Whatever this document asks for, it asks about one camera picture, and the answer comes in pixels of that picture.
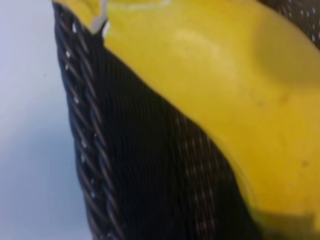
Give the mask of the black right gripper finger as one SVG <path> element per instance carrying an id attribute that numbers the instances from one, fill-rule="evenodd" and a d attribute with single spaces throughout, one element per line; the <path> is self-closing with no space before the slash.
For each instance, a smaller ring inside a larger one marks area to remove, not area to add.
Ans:
<path id="1" fill-rule="evenodd" d="M 312 214 L 254 212 L 254 223 L 263 240 L 315 240 L 317 228 Z"/>

